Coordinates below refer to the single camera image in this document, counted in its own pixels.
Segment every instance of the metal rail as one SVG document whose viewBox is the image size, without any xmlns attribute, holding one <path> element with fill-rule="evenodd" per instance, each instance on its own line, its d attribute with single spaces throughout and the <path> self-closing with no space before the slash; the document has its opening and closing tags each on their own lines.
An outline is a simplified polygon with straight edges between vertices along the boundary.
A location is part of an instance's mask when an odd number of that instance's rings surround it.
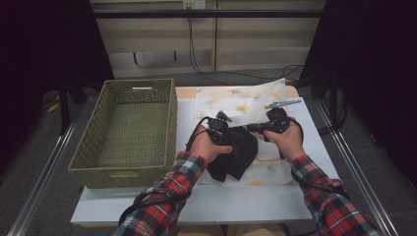
<svg viewBox="0 0 417 236">
<path fill-rule="evenodd" d="M 351 12 L 323 10 L 93 10 L 92 12 L 39 12 L 43 17 L 93 19 L 158 18 L 321 18 L 355 16 Z"/>
<path fill-rule="evenodd" d="M 42 173 L 37 179 L 36 184 L 30 192 L 30 196 L 19 212 L 9 233 L 7 234 L 8 236 L 23 236 L 28 231 L 30 222 L 40 205 L 46 188 L 49 185 L 50 179 L 56 169 L 56 166 L 58 165 L 59 160 L 61 159 L 62 153 L 64 152 L 67 143 L 70 141 L 71 136 L 73 135 L 74 128 L 80 117 L 83 107 L 84 105 L 80 105 L 67 132 L 58 138 L 53 152 L 49 155 L 49 158 L 43 167 Z"/>
<path fill-rule="evenodd" d="M 323 102 L 317 103 L 319 110 L 323 116 L 323 119 L 326 122 L 328 127 L 332 127 L 330 118 L 329 118 L 329 111 L 326 108 Z M 365 174 L 363 173 L 361 167 L 359 166 L 358 162 L 356 161 L 355 156 L 353 155 L 352 151 L 350 150 L 346 140 L 341 135 L 340 131 L 332 131 L 331 135 L 340 150 L 350 172 L 352 173 L 355 182 L 357 183 L 359 190 L 361 191 L 365 201 L 367 202 L 369 208 L 371 209 L 372 214 L 375 217 L 375 220 L 378 222 L 382 233 L 387 236 L 395 235 L 397 236 L 398 233 L 393 226 L 386 209 L 380 202 L 379 198 L 377 197 L 376 193 L 372 189 L 368 179 L 366 178 Z"/>
</svg>

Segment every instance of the finger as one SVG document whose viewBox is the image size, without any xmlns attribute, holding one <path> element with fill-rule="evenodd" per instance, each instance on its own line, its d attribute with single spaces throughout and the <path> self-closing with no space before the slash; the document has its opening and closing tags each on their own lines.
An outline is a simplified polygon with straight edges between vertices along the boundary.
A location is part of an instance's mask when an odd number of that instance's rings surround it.
<svg viewBox="0 0 417 236">
<path fill-rule="evenodd" d="M 273 132 L 273 131 L 269 131 L 269 130 L 264 131 L 264 136 L 267 137 L 270 140 L 279 139 L 279 134 L 277 134 L 276 132 Z"/>
<path fill-rule="evenodd" d="M 217 146 L 219 154 L 227 154 L 233 151 L 232 146 Z"/>
</svg>

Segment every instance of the black cable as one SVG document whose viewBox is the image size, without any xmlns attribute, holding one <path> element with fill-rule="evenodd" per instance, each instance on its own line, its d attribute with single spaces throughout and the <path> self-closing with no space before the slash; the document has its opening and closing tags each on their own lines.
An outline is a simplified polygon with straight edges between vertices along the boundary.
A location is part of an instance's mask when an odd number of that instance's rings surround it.
<svg viewBox="0 0 417 236">
<path fill-rule="evenodd" d="M 201 119 L 201 120 L 199 121 L 199 123 L 196 125 L 196 128 L 194 128 L 193 133 L 191 133 L 190 139 L 189 139 L 189 140 L 188 140 L 188 142 L 186 143 L 185 151 L 190 151 L 190 149 L 191 149 L 191 145 L 193 144 L 194 139 L 196 138 L 196 136 L 197 136 L 197 135 L 199 135 L 199 134 L 201 133 L 201 132 L 199 132 L 199 133 L 196 135 L 197 130 L 199 129 L 199 127 L 202 125 L 202 123 L 203 123 L 205 120 L 210 120 L 210 119 L 211 119 L 210 117 L 206 116 L 206 117 L 204 117 L 203 119 Z"/>
<path fill-rule="evenodd" d="M 290 74 L 291 73 L 293 73 L 295 70 L 297 70 L 298 68 L 300 68 L 300 67 L 304 67 L 304 65 L 288 65 L 288 66 L 286 66 L 286 67 L 284 67 L 284 68 L 282 68 L 282 78 L 284 78 L 284 77 L 286 77 L 286 76 L 288 76 L 288 75 L 285 75 L 285 69 L 287 69 L 287 68 L 290 68 L 290 67 L 295 67 L 293 70 L 291 70 L 291 72 L 290 72 Z"/>
<path fill-rule="evenodd" d="M 343 190 L 343 187 L 341 186 L 333 187 L 330 185 L 315 184 L 315 183 L 307 182 L 301 179 L 300 177 L 298 177 L 298 175 L 296 175 L 294 171 L 292 171 L 292 169 L 291 169 L 291 175 L 292 175 L 292 178 L 300 185 L 308 186 L 314 189 L 323 190 L 323 191 L 330 192 L 330 193 L 336 193 L 336 194 L 342 195 L 347 200 L 350 200 L 349 195 L 346 193 L 346 191 Z"/>
<path fill-rule="evenodd" d="M 282 69 L 282 76 L 280 77 L 272 77 L 272 78 L 265 78 L 265 77 L 258 77 L 258 76 L 253 76 L 253 75 L 248 75 L 248 74 L 244 74 L 244 73 L 238 73 L 238 72 L 202 72 L 199 68 L 199 65 L 197 63 L 196 60 L 196 54 L 195 54 L 195 49 L 194 49 L 194 39 L 193 39 L 193 22 L 191 20 L 191 18 L 188 19 L 188 26 L 189 26 L 189 40 L 190 40 L 190 62 L 191 62 L 191 66 L 193 67 L 194 71 L 197 72 L 198 74 L 202 75 L 203 77 L 205 77 L 206 79 L 210 80 L 210 81 L 214 81 L 214 82 L 218 82 L 221 83 L 223 85 L 228 86 L 227 83 L 209 78 L 208 75 L 216 75 L 216 74 L 230 74 L 230 75 L 239 75 L 239 76 L 245 76 L 245 77 L 251 77 L 251 78 L 255 78 L 255 79 L 259 79 L 259 80 L 280 80 L 285 78 L 286 76 L 291 75 L 294 71 L 296 71 L 298 68 L 303 67 L 304 65 L 288 65 L 285 66 Z M 289 67 L 295 67 L 294 69 L 292 69 L 289 73 L 285 74 L 285 69 L 289 68 Z"/>
<path fill-rule="evenodd" d="M 294 118 L 288 117 L 288 119 L 293 122 L 296 126 L 298 126 L 298 128 L 300 128 L 300 132 L 301 132 L 301 142 L 304 143 L 304 131 L 303 131 L 303 127 L 301 126 L 300 123 L 298 123 L 297 120 L 295 120 Z"/>
<path fill-rule="evenodd" d="M 338 129 L 340 129 L 343 125 L 344 122 L 346 120 L 347 117 L 347 100 L 346 97 L 343 97 L 343 102 L 342 102 L 342 109 L 340 109 L 339 114 L 337 115 L 337 123 L 336 124 L 332 124 L 330 127 L 324 127 L 321 129 L 318 129 L 319 134 L 322 135 L 327 135 L 333 131 L 336 131 Z"/>
<path fill-rule="evenodd" d="M 188 19 L 188 28 L 190 30 L 190 37 L 189 37 L 189 39 L 190 39 L 190 50 L 189 50 L 189 53 L 190 53 L 190 62 L 191 62 L 191 66 L 193 67 L 194 71 L 197 72 L 197 73 L 199 73 L 200 75 L 202 75 L 203 77 L 205 77 L 206 79 L 208 79 L 210 81 L 218 82 L 218 83 L 221 83 L 222 85 L 229 86 L 229 84 L 227 84 L 225 82 L 221 82 L 221 81 L 218 81 L 218 80 L 215 80 L 215 79 L 212 79 L 212 78 L 207 77 L 205 75 L 205 73 L 203 73 L 200 70 L 199 65 L 197 64 L 197 60 L 196 60 L 196 53 L 194 51 L 193 22 L 191 21 L 191 18 Z"/>
<path fill-rule="evenodd" d="M 177 204 L 182 203 L 188 200 L 190 198 L 191 192 L 187 193 L 186 195 L 182 196 L 176 196 L 176 197 L 165 197 L 161 199 L 155 199 L 155 200 L 147 200 L 144 202 L 138 202 L 135 203 L 128 208 L 126 208 L 123 213 L 120 215 L 119 218 L 119 226 L 122 225 L 123 221 L 131 214 L 133 211 L 142 208 L 142 207 L 149 207 L 156 204 Z"/>
</svg>

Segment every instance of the white table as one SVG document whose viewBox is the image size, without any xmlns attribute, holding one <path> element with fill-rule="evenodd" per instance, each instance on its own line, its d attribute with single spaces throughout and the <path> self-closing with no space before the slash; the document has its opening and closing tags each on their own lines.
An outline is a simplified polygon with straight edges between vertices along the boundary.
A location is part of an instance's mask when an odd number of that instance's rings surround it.
<svg viewBox="0 0 417 236">
<path fill-rule="evenodd" d="M 193 98 L 185 96 L 178 103 L 177 149 L 184 149 L 194 127 L 190 105 Z M 304 149 L 330 178 L 338 178 L 328 152 L 304 103 L 287 106 L 287 113 L 297 119 L 304 130 Z M 129 207 L 143 188 L 84 188 L 71 222 L 85 227 L 117 225 L 120 214 Z M 303 194 L 297 184 L 196 185 L 178 219 L 178 224 L 227 224 L 245 222 L 283 222 L 310 219 Z"/>
</svg>

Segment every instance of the black curtain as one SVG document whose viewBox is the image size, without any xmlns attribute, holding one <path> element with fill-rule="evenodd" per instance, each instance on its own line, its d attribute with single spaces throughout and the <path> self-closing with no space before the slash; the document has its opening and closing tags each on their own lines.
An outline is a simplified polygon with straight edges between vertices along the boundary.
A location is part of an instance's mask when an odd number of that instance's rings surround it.
<svg viewBox="0 0 417 236">
<path fill-rule="evenodd" d="M 325 11 L 352 13 L 320 20 L 300 77 L 322 97 L 335 82 L 417 186 L 417 8 L 411 0 L 328 0 Z"/>
<path fill-rule="evenodd" d="M 62 78 L 94 89 L 113 79 L 95 19 L 71 12 L 91 12 L 89 0 L 0 1 L 0 171 Z"/>
</svg>

